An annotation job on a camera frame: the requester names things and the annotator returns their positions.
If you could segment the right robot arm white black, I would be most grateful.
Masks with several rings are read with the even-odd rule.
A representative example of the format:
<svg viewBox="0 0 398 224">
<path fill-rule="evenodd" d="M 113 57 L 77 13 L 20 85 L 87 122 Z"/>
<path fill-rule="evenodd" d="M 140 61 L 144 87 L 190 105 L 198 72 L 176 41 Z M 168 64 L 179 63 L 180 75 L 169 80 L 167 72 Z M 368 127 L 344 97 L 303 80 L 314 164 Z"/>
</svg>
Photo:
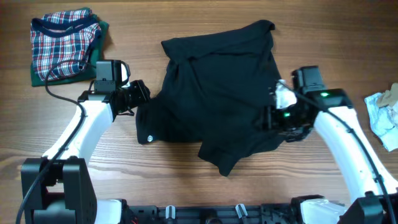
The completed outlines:
<svg viewBox="0 0 398 224">
<path fill-rule="evenodd" d="M 349 190 L 345 207 L 320 195 L 291 200 L 292 223 L 397 223 L 397 180 L 384 167 L 341 88 L 328 89 L 317 66 L 292 72 L 293 87 L 276 80 L 267 128 L 285 142 L 316 131 L 332 153 Z"/>
</svg>

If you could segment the black t-shirt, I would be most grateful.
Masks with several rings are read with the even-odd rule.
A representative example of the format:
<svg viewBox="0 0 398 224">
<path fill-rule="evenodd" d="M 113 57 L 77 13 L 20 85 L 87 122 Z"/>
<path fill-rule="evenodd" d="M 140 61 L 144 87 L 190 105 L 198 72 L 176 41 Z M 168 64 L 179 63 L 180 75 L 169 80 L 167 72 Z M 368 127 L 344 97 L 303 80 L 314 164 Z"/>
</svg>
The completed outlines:
<svg viewBox="0 0 398 224">
<path fill-rule="evenodd" d="M 217 34 L 162 41 L 169 58 L 162 88 L 138 107 L 137 140 L 199 142 L 199 157 L 223 176 L 245 157 L 277 149 L 268 110 L 280 73 L 271 21 Z"/>
</svg>

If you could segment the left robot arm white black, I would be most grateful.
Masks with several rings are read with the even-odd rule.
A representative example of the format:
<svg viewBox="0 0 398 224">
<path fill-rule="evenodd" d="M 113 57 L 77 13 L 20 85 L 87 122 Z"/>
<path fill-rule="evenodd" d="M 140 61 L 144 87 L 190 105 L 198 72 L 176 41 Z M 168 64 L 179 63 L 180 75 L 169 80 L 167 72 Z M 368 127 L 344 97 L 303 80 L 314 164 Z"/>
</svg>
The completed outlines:
<svg viewBox="0 0 398 224">
<path fill-rule="evenodd" d="M 77 100 L 76 113 L 56 143 L 22 165 L 23 200 L 16 223 L 137 223 L 124 199 L 98 200 L 88 162 L 117 116 L 149 101 L 142 80 L 129 81 L 121 60 L 99 60 L 96 79 Z"/>
</svg>

